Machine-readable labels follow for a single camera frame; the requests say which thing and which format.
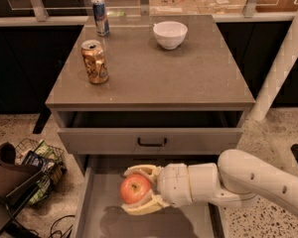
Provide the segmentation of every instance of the drawer handle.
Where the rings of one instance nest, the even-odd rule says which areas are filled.
[[[143,144],[141,143],[141,138],[138,138],[138,145],[141,147],[164,147],[167,144],[167,138],[163,139],[162,144]]]

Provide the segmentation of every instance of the gold can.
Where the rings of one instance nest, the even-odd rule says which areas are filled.
[[[97,40],[88,40],[81,45],[81,54],[88,80],[91,83],[108,81],[108,71],[101,44]]]

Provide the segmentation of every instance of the terrazzo floor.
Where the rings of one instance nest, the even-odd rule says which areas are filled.
[[[24,138],[44,139],[48,144],[64,149],[53,116],[39,135],[32,134],[37,119],[38,115],[0,115],[0,144],[10,142],[16,146]],[[292,145],[298,144],[298,108],[270,109],[263,121],[247,119],[242,129],[238,149],[298,176],[298,164],[290,150]],[[68,171],[45,203],[39,208],[24,208],[17,217],[43,238],[50,236],[51,226],[57,219],[76,212],[83,176],[72,155],[66,154],[66,164]],[[227,223],[224,232],[229,238],[298,237],[298,219],[262,197],[254,207],[226,209],[224,217]],[[55,229],[65,231],[73,223],[72,218],[66,218]]]

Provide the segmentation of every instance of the can lid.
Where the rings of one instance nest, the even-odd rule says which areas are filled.
[[[105,2],[105,0],[90,0],[90,1],[93,4],[100,4],[100,3],[104,3]]]
[[[82,43],[81,48],[84,50],[92,51],[100,46],[100,42],[97,40],[88,40]]]

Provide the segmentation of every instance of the apple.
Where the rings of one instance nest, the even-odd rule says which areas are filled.
[[[140,201],[150,189],[149,179],[140,174],[132,174],[122,182],[120,196],[124,203],[132,204]]]

